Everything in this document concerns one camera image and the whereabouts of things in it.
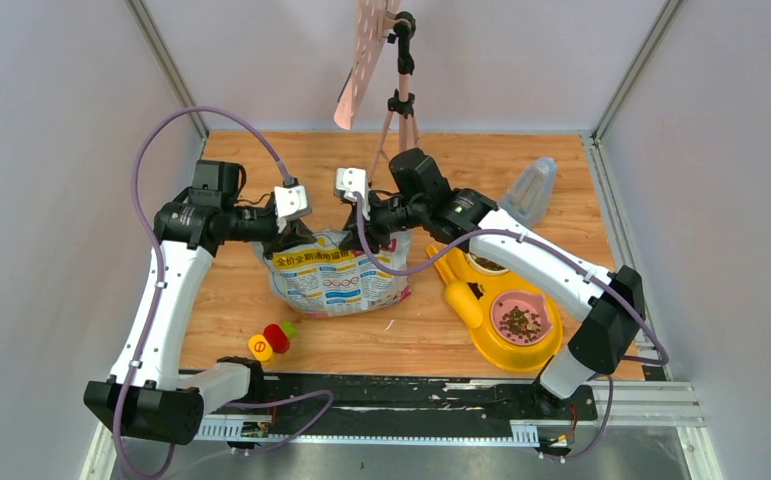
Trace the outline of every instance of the tripod stand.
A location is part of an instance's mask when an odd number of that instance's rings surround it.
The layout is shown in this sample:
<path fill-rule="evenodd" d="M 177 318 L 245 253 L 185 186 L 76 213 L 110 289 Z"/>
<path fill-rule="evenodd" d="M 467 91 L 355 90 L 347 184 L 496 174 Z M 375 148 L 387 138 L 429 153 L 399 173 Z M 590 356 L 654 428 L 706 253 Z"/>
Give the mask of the tripod stand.
<path fill-rule="evenodd" d="M 417 147 L 420 136 L 417 132 L 417 118 L 414 114 L 414 94 L 409 91 L 409 79 L 414 73 L 414 59 L 410 53 L 410 40 L 417 30 L 414 17 L 408 12 L 400 12 L 393 19 L 393 33 L 388 35 L 388 43 L 397 42 L 397 72 L 400 80 L 394 96 L 388 99 L 388 114 L 382 125 L 382 133 L 379 135 L 379 143 L 373 154 L 373 161 L 367 171 L 368 185 L 373 183 L 373 174 L 380 157 L 386 160 L 388 156 L 383 150 L 385 137 L 391 127 L 394 113 L 400 116 L 399 136 L 400 152 Z"/>

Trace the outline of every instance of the green cap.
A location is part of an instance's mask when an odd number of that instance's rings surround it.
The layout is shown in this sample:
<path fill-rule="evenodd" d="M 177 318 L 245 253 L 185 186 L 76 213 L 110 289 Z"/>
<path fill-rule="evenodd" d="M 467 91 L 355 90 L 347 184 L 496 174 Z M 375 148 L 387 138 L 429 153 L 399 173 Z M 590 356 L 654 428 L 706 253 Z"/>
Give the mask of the green cap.
<path fill-rule="evenodd" d="M 282 331 L 285 332 L 285 336 L 288 337 L 288 340 L 293 340 L 294 337 L 297 336 L 297 329 L 294 328 L 291 322 L 287 320 L 280 323 L 279 328 L 281 328 Z"/>

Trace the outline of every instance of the pink bowl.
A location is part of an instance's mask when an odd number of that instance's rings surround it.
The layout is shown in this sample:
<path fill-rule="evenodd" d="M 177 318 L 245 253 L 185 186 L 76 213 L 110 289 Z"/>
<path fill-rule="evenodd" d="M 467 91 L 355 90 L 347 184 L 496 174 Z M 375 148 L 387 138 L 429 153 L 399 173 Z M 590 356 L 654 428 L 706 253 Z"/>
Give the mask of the pink bowl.
<path fill-rule="evenodd" d="M 503 315 L 515 307 L 526 312 L 532 320 L 538 320 L 540 323 L 541 331 L 534 340 L 529 341 L 526 335 L 516 335 L 508 330 Z M 553 329 L 553 324 L 550 323 L 550 317 L 547 315 L 544 296 L 520 290 L 508 291 L 494 299 L 494 304 L 491 307 L 491 324 L 494 325 L 494 330 L 503 340 L 519 347 L 535 345 Z"/>

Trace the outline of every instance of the cable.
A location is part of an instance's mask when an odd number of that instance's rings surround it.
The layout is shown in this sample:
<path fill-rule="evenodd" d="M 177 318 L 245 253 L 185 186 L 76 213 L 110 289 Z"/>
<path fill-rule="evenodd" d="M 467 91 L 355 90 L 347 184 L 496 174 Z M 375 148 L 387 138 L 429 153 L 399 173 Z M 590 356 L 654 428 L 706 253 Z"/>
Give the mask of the cable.
<path fill-rule="evenodd" d="M 141 226 L 144 229 L 144 232 L 146 233 L 147 237 L 149 237 L 150 244 L 152 245 L 152 250 L 155 252 L 155 271 L 156 271 L 156 287 L 155 290 L 152 292 L 152 300 L 150 301 L 149 305 L 149 311 L 147 312 L 147 318 L 144 322 L 143 329 L 141 330 L 141 335 L 138 338 L 137 343 L 135 343 L 135 350 L 132 354 L 132 362 L 133 364 L 137 364 L 141 360 L 141 355 L 143 354 L 144 345 L 146 345 L 147 338 L 149 338 L 149 332 L 152 330 L 152 323 L 155 321 L 155 313 L 158 310 L 158 304 L 161 301 L 161 292 L 164 290 L 164 255 L 161 252 L 161 244 L 159 243 L 158 239 L 155 238 L 155 234 L 152 231 L 152 226 L 150 226 L 149 221 L 146 218 L 146 215 L 144 214 L 143 208 L 141 207 L 141 200 L 138 196 L 138 173 L 140 172 L 141 168 L 141 162 L 143 161 L 144 155 L 146 154 L 147 150 L 149 149 L 150 144 L 153 140 L 155 140 L 155 137 L 158 136 L 159 133 L 170 124 L 173 120 L 188 115 L 190 113 L 196 113 L 196 112 L 209 112 L 209 113 L 216 113 L 217 115 L 226 117 L 230 120 L 235 121 L 245 129 L 247 129 L 250 133 L 255 136 L 259 142 L 261 142 L 262 145 L 264 145 L 264 148 L 267 149 L 268 153 L 273 157 L 273 160 L 276 162 L 276 167 L 279 168 L 279 172 L 282 174 L 283 181 L 290 184 L 293 181 L 293 177 L 288 173 L 288 169 L 285 168 L 285 164 L 282 162 L 282 159 L 279 158 L 279 154 L 276 153 L 276 150 L 273 149 L 273 147 L 270 145 L 270 143 L 267 142 L 267 139 L 264 138 L 264 135 L 261 134 L 258 130 L 253 128 L 252 125 L 250 125 L 246 120 L 243 118 L 235 115 L 234 113 L 224 110 L 222 108 L 217 107 L 207 107 L 207 106 L 194 106 L 194 107 L 187 107 L 183 108 L 177 112 L 174 112 L 170 115 L 168 115 L 166 118 L 164 118 L 158 125 L 155 126 L 155 128 L 152 129 L 149 135 L 144 139 L 143 143 L 141 144 L 140 148 L 138 149 L 138 153 L 135 155 L 135 161 L 132 165 L 132 185 L 131 185 L 131 194 L 132 194 L 132 206 L 135 208 L 135 214 L 138 216 L 138 221 L 140 221 Z M 167 471 L 167 469 L 170 467 L 170 462 L 173 459 L 173 449 L 175 448 L 173 444 L 170 445 L 170 450 L 167 453 L 167 461 L 164 462 L 164 465 L 159 469 L 157 472 L 152 474 L 144 474 L 142 472 L 139 472 L 134 466 L 132 466 L 131 463 L 129 463 L 129 459 L 126 456 L 126 449 L 123 446 L 123 436 L 122 436 L 122 428 L 121 428 L 121 422 L 123 421 L 123 405 L 126 403 L 126 394 L 129 391 L 129 387 L 132 385 L 132 381 L 135 379 L 135 373 L 137 371 L 137 368 L 133 365 L 129 366 L 128 371 L 126 372 L 126 378 L 123 379 L 123 383 L 120 387 L 120 392 L 117 395 L 117 402 L 114 406 L 114 419 L 112 421 L 112 434 L 114 436 L 114 450 L 117 451 L 117 458 L 120 461 L 120 465 L 125 468 L 127 472 L 129 472 L 132 476 L 137 477 L 141 480 L 156 480 L 160 478 L 162 475 L 164 475 L 164 472 Z"/>
<path fill-rule="evenodd" d="M 592 450 L 594 450 L 594 447 L 597 446 L 597 443 L 600 442 L 600 439 L 603 437 L 603 434 L 606 433 L 606 426 L 609 424 L 609 415 L 612 413 L 612 400 L 615 396 L 615 380 L 612 378 L 611 375 L 604 375 L 606 379 L 609 380 L 609 398 L 606 399 L 606 413 L 603 414 L 603 421 L 600 422 L 600 429 L 597 430 L 597 435 L 594 437 L 594 440 L 591 440 L 591 443 L 588 444 L 587 447 L 583 448 L 581 451 L 574 453 L 573 455 L 565 455 L 563 457 L 556 456 L 556 455 L 550 455 L 550 454 L 539 454 L 539 458 L 548 457 L 551 460 L 555 460 L 560 463 L 565 462 L 572 462 L 574 460 L 579 460 L 580 458 L 588 455 Z"/>
<path fill-rule="evenodd" d="M 574 405 L 573 403 L 570 404 L 570 411 L 571 411 L 571 428 L 570 430 L 563 433 L 562 435 L 559 435 L 559 438 L 570 437 L 571 440 L 576 438 L 576 424 L 579 422 L 579 419 L 576 416 L 576 405 Z"/>
<path fill-rule="evenodd" d="M 359 204 L 361 204 L 361 202 L 364 201 L 364 197 L 362 197 L 362 195 L 358 192 L 355 193 L 355 197 L 356 197 L 356 202 Z M 421 263 L 420 265 L 416 267 L 408 268 L 406 270 L 394 270 L 388 267 L 387 265 L 384 265 L 382 262 L 380 262 L 376 258 L 376 255 L 374 255 L 373 251 L 371 251 L 370 244 L 367 241 L 367 237 L 365 237 L 364 235 L 364 212 L 362 208 L 356 208 L 356 227 L 358 229 L 358 235 L 359 235 L 359 240 L 361 242 L 362 250 L 364 250 L 364 253 L 367 255 L 367 258 L 370 259 L 370 262 L 376 265 L 376 267 L 379 270 L 395 276 L 414 275 L 415 273 L 418 273 L 424 270 L 425 268 L 434 265 L 435 262 L 440 260 L 450 250 L 456 248 L 457 246 L 464 243 L 465 241 L 470 240 L 471 238 L 476 237 L 478 235 L 501 235 L 504 237 L 512 238 L 517 242 L 528 243 L 532 246 L 538 247 L 541 250 L 544 250 L 545 252 L 553 255 L 559 261 L 571 267 L 574 270 L 574 272 L 576 272 L 578 275 L 581 275 L 584 277 L 588 274 L 587 270 L 579 266 L 576 262 L 568 258 L 565 254 L 563 254 L 559 250 L 556 250 L 550 245 L 547 245 L 546 243 L 540 242 L 538 240 L 535 240 L 534 238 L 530 238 L 525 235 L 522 236 L 518 233 L 509 231 L 509 230 L 500 230 L 500 229 L 474 230 L 472 232 L 465 233 L 464 235 L 453 240 L 449 245 L 441 249 L 440 252 L 435 254 L 432 258 L 428 259 L 427 261 Z M 605 282 L 601 281 L 599 278 L 591 277 L 590 281 L 594 283 L 594 285 L 597 285 L 599 288 L 601 288 L 604 292 L 608 293 L 609 296 L 611 296 L 616 302 L 618 302 L 618 304 L 620 304 L 621 307 L 623 307 L 626 313 L 630 317 L 632 317 L 633 320 L 635 320 L 635 323 L 638 324 L 638 327 L 641 328 L 644 334 L 647 335 L 648 338 L 650 338 L 650 341 L 653 342 L 653 347 L 656 348 L 656 351 L 659 352 L 659 356 L 661 357 L 659 360 L 655 360 L 655 359 L 651 360 L 651 359 L 643 359 L 643 358 L 641 358 L 641 360 L 646 360 L 646 363 L 650 363 L 653 365 L 659 365 L 659 366 L 666 365 L 669 359 L 668 352 L 665 351 L 665 347 L 656 338 L 656 334 L 653 332 L 653 330 L 650 329 L 650 327 L 646 323 L 644 323 L 644 319 L 641 318 L 641 315 L 639 315 L 637 311 L 635 311 L 635 308 L 633 308 L 632 305 L 630 305 L 630 303 L 623 296 L 621 296 L 621 294 L 615 291 L 614 288 L 610 287 Z M 640 357 L 633 357 L 633 358 L 637 361 L 641 361 L 641 360 L 638 360 Z"/>
<path fill-rule="evenodd" d="M 377 198 L 377 201 L 375 203 L 371 202 L 370 204 L 373 205 L 374 207 L 384 207 L 384 206 L 387 206 L 388 205 L 388 201 L 396 195 L 395 193 L 389 192 L 387 190 L 371 190 L 370 193 L 375 193 L 375 194 L 378 194 L 378 195 L 384 195 L 385 197 L 387 197 L 387 198 L 384 198 L 384 199 L 378 199 Z"/>
<path fill-rule="evenodd" d="M 356 192 L 355 197 L 356 197 L 357 203 L 364 201 L 364 197 L 362 197 L 362 195 L 358 192 Z M 364 215 L 362 210 L 363 209 L 361 208 L 356 208 L 356 226 L 358 228 L 358 235 L 359 235 L 359 240 L 361 243 L 362 250 L 364 250 L 364 253 L 367 255 L 367 258 L 370 260 L 371 263 L 373 263 L 378 269 L 391 275 L 408 276 L 408 275 L 413 275 L 417 272 L 420 272 L 423 269 L 431 265 L 434 265 L 435 262 L 440 260 L 450 250 L 456 248 L 458 245 L 462 244 L 463 242 L 470 240 L 471 238 L 476 237 L 478 235 L 502 235 L 505 237 L 513 238 L 517 242 L 526 242 L 530 245 L 538 247 L 541 250 L 544 250 L 545 252 L 553 255 L 562 263 L 571 267 L 578 275 L 585 277 L 588 274 L 588 272 L 584 268 L 582 268 L 576 262 L 569 259 L 562 252 L 551 247 L 550 245 L 547 245 L 546 243 L 540 242 L 538 240 L 535 240 L 534 238 L 530 238 L 525 235 L 522 236 L 515 232 L 511 232 L 509 230 L 500 230 L 500 229 L 474 230 L 472 232 L 465 233 L 464 235 L 453 240 L 449 245 L 445 246 L 440 252 L 435 254 L 432 258 L 425 261 L 424 263 L 421 263 L 416 267 L 412 267 L 406 270 L 394 270 L 388 267 L 387 265 L 382 264 L 382 262 L 380 262 L 373 254 L 373 252 L 370 250 L 370 244 L 367 242 L 367 238 L 364 235 Z M 650 327 L 646 323 L 644 323 L 644 319 L 641 318 L 641 315 L 638 314 L 635 308 L 633 308 L 632 305 L 630 305 L 630 303 L 625 298 L 623 298 L 623 296 L 621 296 L 614 288 L 610 287 L 605 282 L 601 281 L 599 278 L 592 277 L 590 281 L 593 282 L 595 285 L 597 285 L 599 288 L 601 288 L 604 292 L 608 293 L 609 296 L 611 296 L 615 301 L 617 301 L 621 305 L 621 307 L 623 307 L 626 313 L 630 317 L 632 317 L 633 320 L 635 320 L 635 323 L 638 324 L 639 328 L 641 328 L 644 334 L 647 335 L 648 338 L 650 338 L 650 341 L 653 342 L 653 346 L 656 348 L 656 351 L 659 352 L 659 356 L 660 356 L 659 359 L 649 359 L 649 358 L 637 357 L 633 355 L 624 355 L 623 359 L 637 361 L 648 365 L 658 365 L 658 366 L 666 365 L 669 360 L 668 352 L 665 350 L 665 347 L 661 344 L 661 342 L 659 342 L 659 340 L 656 338 L 656 334 L 653 332 L 653 330 L 651 330 Z M 574 455 L 569 455 L 567 457 L 555 457 L 560 462 L 565 462 L 567 460 L 577 460 L 579 458 L 584 457 L 591 450 L 594 449 L 594 447 L 597 445 L 597 442 L 605 433 L 606 425 L 609 423 L 609 414 L 612 411 L 612 401 L 614 398 L 614 388 L 615 388 L 614 380 L 612 379 L 612 377 L 609 375 L 606 375 L 606 378 L 609 379 L 609 398 L 606 400 L 606 413 L 603 416 L 603 421 L 600 424 L 600 429 L 597 431 L 597 436 L 594 437 L 594 440 L 592 440 L 591 443 L 589 443 L 588 446 L 585 447 L 581 452 L 578 452 Z"/>
<path fill-rule="evenodd" d="M 244 170 L 243 165 L 238 164 L 238 172 L 241 176 L 238 178 L 238 191 L 235 192 L 235 198 L 238 198 L 241 195 L 241 192 L 244 191 L 244 185 L 246 184 L 247 178 L 247 171 Z"/>
<path fill-rule="evenodd" d="M 310 393 L 306 393 L 304 395 L 300 395 L 299 397 L 288 398 L 288 399 L 279 400 L 279 401 L 276 401 L 276 402 L 268 402 L 268 403 L 235 403 L 235 402 L 232 402 L 232 403 L 227 403 L 225 405 L 227 407 L 240 408 L 240 409 L 270 408 L 270 407 L 279 407 L 279 406 L 282 406 L 282 405 L 288 405 L 290 403 L 301 402 L 303 400 L 308 400 L 309 398 L 319 397 L 321 395 L 326 395 L 327 397 L 329 397 L 329 399 L 326 402 L 326 405 L 324 405 L 323 408 L 321 408 L 320 411 L 317 412 L 317 415 L 312 417 L 311 420 L 308 421 L 308 423 L 303 425 L 302 428 L 300 428 L 299 430 L 297 430 L 296 432 L 291 434 L 288 438 L 285 438 L 285 439 L 283 439 L 283 440 L 281 440 L 279 442 L 276 442 L 273 445 L 270 445 L 269 447 L 256 448 L 256 449 L 252 449 L 252 450 L 241 450 L 241 449 L 237 449 L 236 448 L 236 449 L 232 449 L 232 452 L 233 453 L 244 452 L 244 455 L 251 455 L 251 454 L 254 454 L 254 453 L 269 452 L 271 450 L 276 450 L 279 447 L 287 445 L 288 443 L 292 442 L 297 437 L 299 437 L 300 435 L 305 433 L 306 430 L 308 430 L 309 428 L 311 428 L 312 425 L 315 424 L 315 422 L 320 420 L 320 417 L 322 417 L 323 414 L 325 414 L 326 411 L 329 410 L 329 407 L 332 406 L 332 402 L 335 400 L 335 395 L 331 391 L 329 391 L 329 390 L 316 390 L 314 392 L 310 392 Z M 176 478 L 179 475 L 185 473 L 186 471 L 196 467 L 197 465 L 205 463 L 205 462 L 207 462 L 209 460 L 214 460 L 215 458 L 220 458 L 220 457 L 222 457 L 224 455 L 229 455 L 229 451 L 228 450 L 221 450 L 221 451 L 219 451 L 217 453 L 212 453 L 212 454 L 206 455 L 206 456 L 200 458 L 199 460 L 191 463 L 190 465 L 188 465 L 186 467 L 183 467 L 181 470 L 179 470 L 178 472 L 174 473 L 173 475 L 170 475 L 170 477 L 168 477 L 168 479 Z"/>
<path fill-rule="evenodd" d="M 247 203 L 247 204 L 249 204 L 249 205 L 252 205 L 252 206 L 254 206 L 254 207 L 257 207 L 257 206 L 258 206 L 258 204 L 259 204 L 259 203 L 261 203 L 261 201 L 262 201 L 262 200 L 264 200 L 265 198 L 269 197 L 271 193 L 272 193 L 272 192 L 267 192 L 267 193 L 265 193 L 264 195 L 262 195 L 261 197 L 259 197 L 259 199 L 258 199 L 258 200 L 254 201 L 254 202 L 253 202 L 252 200 L 247 200 L 246 198 L 239 198 L 239 199 L 238 199 L 238 200 L 237 200 L 235 203 Z"/>

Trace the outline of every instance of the white connector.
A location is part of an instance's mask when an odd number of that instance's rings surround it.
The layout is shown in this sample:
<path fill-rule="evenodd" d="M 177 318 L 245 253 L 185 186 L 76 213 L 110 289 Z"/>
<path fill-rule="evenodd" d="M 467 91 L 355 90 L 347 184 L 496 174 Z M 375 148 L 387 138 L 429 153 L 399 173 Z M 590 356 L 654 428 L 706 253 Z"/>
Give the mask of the white connector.
<path fill-rule="evenodd" d="M 273 197 L 276 202 L 276 225 L 279 231 L 285 230 L 288 222 L 302 218 L 311 213 L 305 187 L 273 187 Z"/>
<path fill-rule="evenodd" d="M 356 194 L 364 199 L 359 208 L 365 220 L 370 220 L 370 205 L 367 203 L 367 172 L 360 168 L 339 168 L 335 172 L 335 196 L 351 203 L 356 203 Z"/>
<path fill-rule="evenodd" d="M 246 365 L 220 362 L 208 370 L 179 381 L 181 389 L 196 388 L 202 395 L 203 415 L 243 398 L 250 388 L 252 372 Z"/>

